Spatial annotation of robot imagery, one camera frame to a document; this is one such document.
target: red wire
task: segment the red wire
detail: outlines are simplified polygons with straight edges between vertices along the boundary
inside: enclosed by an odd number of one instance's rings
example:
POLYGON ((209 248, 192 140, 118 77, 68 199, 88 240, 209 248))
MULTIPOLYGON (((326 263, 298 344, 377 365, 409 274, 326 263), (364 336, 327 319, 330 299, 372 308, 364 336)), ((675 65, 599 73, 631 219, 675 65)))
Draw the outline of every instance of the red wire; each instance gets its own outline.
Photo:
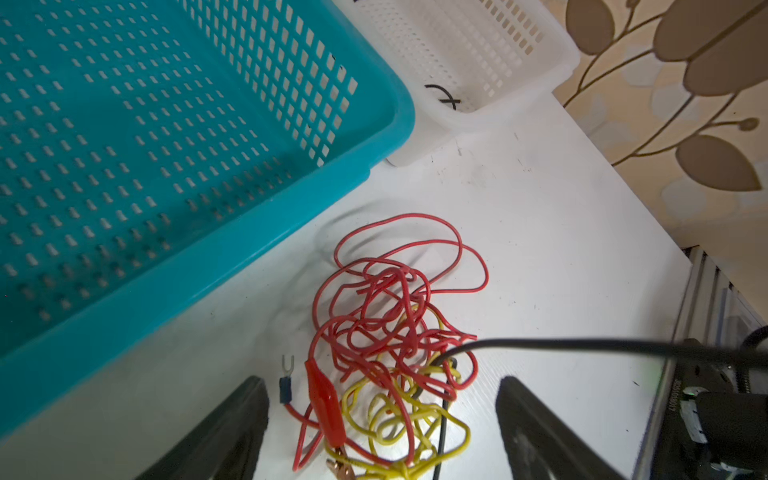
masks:
MULTIPOLYGON (((401 388, 406 384, 406 377, 422 389, 441 399, 450 402, 456 400, 457 391, 466 389, 475 381, 478 375, 477 359, 472 353, 467 353, 472 362, 472 373, 462 383, 456 382, 450 373, 449 364, 443 365, 446 381, 434 379, 430 376, 419 374, 419 370, 435 354, 443 353, 447 349, 459 346, 468 340, 477 339, 476 336, 463 333, 456 329, 445 316, 432 303, 432 296, 440 293, 474 293, 483 290, 488 285, 488 267, 480 254, 471 247, 464 245, 458 230, 447 221, 427 214, 403 214, 375 223, 370 223, 348 233, 336 245, 333 251, 333 259, 339 269, 323 283, 317 290, 312 304, 312 321, 316 328, 309 350, 309 359, 314 358, 315 350, 322 339, 331 347, 333 365, 342 373, 341 381, 345 382, 351 375, 360 372, 368 377, 377 386, 388 390, 389 397, 400 409, 406 428, 409 447, 405 461, 411 465, 415 455, 415 436, 413 424, 410 420, 406 403, 397 393, 395 384, 401 388), (344 263, 340 259, 340 252, 344 245, 352 238, 368 230, 382 227, 387 224, 406 219, 421 219, 438 222, 449 228, 455 240, 431 239, 407 243, 390 250, 378 257, 365 257, 344 263), (425 245, 443 244, 456 247, 456 257, 443 271, 429 279, 421 271, 397 260, 392 256, 414 247, 425 245), (485 279, 480 286, 473 288, 451 288, 434 290, 432 284, 448 275, 462 259, 467 250, 480 262, 485 279), (371 270, 381 267, 377 273, 371 270), (344 283, 333 294, 329 308, 329 319, 320 323, 318 307, 319 302, 328 286, 342 276, 353 276, 357 280, 344 283), (354 292, 362 297, 362 301, 351 312, 336 313, 336 303, 345 293, 354 292), (369 310, 377 300, 385 300, 392 304, 381 316, 370 316, 369 310), (428 328, 424 315, 432 312, 445 329, 428 328), (365 344, 359 340, 353 340, 362 336, 365 344), (394 361, 393 370, 384 366, 378 358, 387 355, 394 361)), ((299 470, 311 459, 317 450, 323 434, 318 432, 315 439, 307 448, 307 453, 302 457, 304 443, 306 441, 306 429, 311 427, 319 429, 317 422, 310 419, 312 406, 304 415, 298 413, 290 404, 286 405, 288 413, 301 422, 299 441, 296 446, 296 456, 293 470, 299 470)), ((360 445, 347 439, 347 445, 358 455, 370 462, 389 467, 392 461, 373 455, 360 445)))

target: white table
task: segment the white table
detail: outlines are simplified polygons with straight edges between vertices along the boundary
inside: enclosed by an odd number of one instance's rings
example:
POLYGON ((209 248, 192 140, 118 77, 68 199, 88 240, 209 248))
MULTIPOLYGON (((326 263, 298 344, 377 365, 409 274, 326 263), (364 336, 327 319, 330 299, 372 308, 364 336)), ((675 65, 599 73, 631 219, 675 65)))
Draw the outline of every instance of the white table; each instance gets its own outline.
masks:
MULTIPOLYGON (((437 299, 464 331, 670 338, 688 260, 547 96, 512 126, 460 137, 411 167, 374 168, 360 188, 21 427, 0 447, 3 478, 133 478, 248 375, 267 381, 272 404, 255 478, 332 478, 322 456, 301 475, 290 471, 299 426, 278 402, 280 356, 296 355, 294 404, 302 409, 310 302, 333 271, 333 246, 357 226, 408 211, 453 222, 488 262, 485 291, 437 299)), ((400 231, 361 253, 412 239, 400 231)), ((430 271, 446 255, 434 249, 419 265, 430 271)), ((471 261, 459 274, 465 284, 480 277, 471 261)), ((660 361, 531 351, 478 358, 477 382, 452 409, 472 427, 472 444, 442 478, 511 477, 494 413, 506 375, 631 475, 660 361)))

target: basket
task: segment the basket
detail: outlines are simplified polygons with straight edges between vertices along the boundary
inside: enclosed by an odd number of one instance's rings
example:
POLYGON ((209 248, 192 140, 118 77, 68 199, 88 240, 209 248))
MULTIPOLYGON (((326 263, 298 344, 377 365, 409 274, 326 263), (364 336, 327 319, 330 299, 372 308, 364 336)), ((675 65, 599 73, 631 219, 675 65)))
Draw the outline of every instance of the basket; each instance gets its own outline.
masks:
POLYGON ((568 33, 538 0, 335 1, 413 96, 415 130, 389 157, 394 164, 464 131, 509 122, 567 80, 580 61, 568 33))
POLYGON ((0 6, 0 436, 361 184, 406 88, 329 0, 0 6))

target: wall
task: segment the wall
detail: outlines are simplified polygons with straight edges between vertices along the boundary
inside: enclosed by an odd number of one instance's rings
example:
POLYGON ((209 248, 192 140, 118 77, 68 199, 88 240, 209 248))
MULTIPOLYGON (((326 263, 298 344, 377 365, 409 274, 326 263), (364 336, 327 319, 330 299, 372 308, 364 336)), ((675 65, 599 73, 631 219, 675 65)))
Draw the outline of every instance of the wall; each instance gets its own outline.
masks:
POLYGON ((557 99, 681 247, 768 319, 768 8, 548 0, 582 51, 557 99))

